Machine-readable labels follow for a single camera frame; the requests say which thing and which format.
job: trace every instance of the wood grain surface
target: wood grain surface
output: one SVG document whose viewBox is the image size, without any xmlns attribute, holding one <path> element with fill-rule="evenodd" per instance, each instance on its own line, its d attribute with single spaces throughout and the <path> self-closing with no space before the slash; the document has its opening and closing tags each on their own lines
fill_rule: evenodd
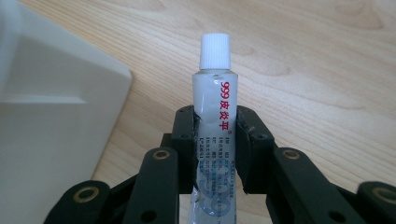
<svg viewBox="0 0 396 224">
<path fill-rule="evenodd" d="M 134 82 L 93 179 L 115 186 L 192 104 L 200 38 L 225 32 L 238 104 L 281 147 L 333 183 L 396 185 L 396 2 L 391 0 L 22 0 L 131 67 Z M 238 223 L 272 223 L 265 197 L 238 182 Z M 180 198 L 186 223 L 190 196 Z"/>
</svg>

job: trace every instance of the light wood surface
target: light wood surface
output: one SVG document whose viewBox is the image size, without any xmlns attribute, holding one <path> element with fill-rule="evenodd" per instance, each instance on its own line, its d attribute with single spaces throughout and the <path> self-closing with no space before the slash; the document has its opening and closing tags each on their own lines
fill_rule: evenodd
<svg viewBox="0 0 396 224">
<path fill-rule="evenodd" d="M 238 102 L 281 146 L 335 184 L 396 185 L 396 2 L 391 0 L 22 0 L 128 64 L 134 83 L 93 179 L 115 186 L 192 104 L 200 38 L 226 32 Z M 264 196 L 237 192 L 238 223 L 271 223 Z M 186 223 L 190 197 L 180 198 Z"/>
</svg>

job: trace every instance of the tube cap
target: tube cap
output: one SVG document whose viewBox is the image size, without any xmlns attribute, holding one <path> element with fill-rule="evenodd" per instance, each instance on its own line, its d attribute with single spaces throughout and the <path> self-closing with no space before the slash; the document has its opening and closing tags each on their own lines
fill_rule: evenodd
<svg viewBox="0 0 396 224">
<path fill-rule="evenodd" d="M 231 69 L 230 37 L 227 34 L 206 34 L 201 40 L 200 69 Z"/>
</svg>

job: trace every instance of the black metal bracket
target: black metal bracket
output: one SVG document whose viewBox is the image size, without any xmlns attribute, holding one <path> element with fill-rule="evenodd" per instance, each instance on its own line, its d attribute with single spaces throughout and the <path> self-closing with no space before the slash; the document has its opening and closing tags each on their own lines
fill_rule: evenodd
<svg viewBox="0 0 396 224">
<path fill-rule="evenodd" d="M 191 193 L 199 120 L 192 105 L 176 112 L 172 133 L 143 159 L 139 174 L 110 189 L 85 181 L 69 189 L 46 224 L 178 223 L 178 195 Z M 245 193 L 267 194 L 274 223 L 396 223 L 396 188 L 360 184 L 352 193 L 330 183 L 300 150 L 277 147 L 251 109 L 238 106 L 235 166 Z"/>
</svg>

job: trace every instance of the white tube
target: white tube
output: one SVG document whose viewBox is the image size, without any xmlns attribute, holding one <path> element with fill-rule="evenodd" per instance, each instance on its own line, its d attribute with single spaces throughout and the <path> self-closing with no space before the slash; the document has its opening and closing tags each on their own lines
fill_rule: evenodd
<svg viewBox="0 0 396 224">
<path fill-rule="evenodd" d="M 203 36 L 200 69 L 192 78 L 194 110 L 200 121 L 196 136 L 199 163 L 189 223 L 233 224 L 238 75 L 230 71 L 228 35 Z"/>
</svg>

